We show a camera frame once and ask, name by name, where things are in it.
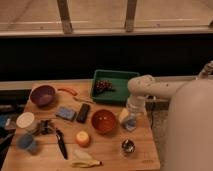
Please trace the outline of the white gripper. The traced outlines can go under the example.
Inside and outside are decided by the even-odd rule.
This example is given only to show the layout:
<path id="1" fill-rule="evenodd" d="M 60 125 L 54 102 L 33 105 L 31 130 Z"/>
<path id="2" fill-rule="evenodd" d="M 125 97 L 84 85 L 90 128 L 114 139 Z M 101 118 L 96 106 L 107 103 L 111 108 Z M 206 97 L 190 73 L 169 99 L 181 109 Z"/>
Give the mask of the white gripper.
<path id="1" fill-rule="evenodd" d="M 143 113 L 145 111 L 145 100 L 143 96 L 133 96 L 131 95 L 127 99 L 126 108 L 123 108 L 119 114 L 118 120 L 122 124 L 129 116 L 130 113 Z"/>

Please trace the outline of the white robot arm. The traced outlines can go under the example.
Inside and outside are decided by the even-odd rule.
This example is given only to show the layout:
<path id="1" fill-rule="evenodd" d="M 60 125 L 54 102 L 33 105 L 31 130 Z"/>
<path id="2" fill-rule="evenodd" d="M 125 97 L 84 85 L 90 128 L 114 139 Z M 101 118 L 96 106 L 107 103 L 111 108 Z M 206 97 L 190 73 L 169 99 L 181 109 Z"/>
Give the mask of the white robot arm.
<path id="1" fill-rule="evenodd" d="M 159 82 L 151 75 L 130 79 L 128 116 L 136 120 L 149 96 L 169 99 L 163 171 L 213 171 L 213 60 L 190 81 Z"/>

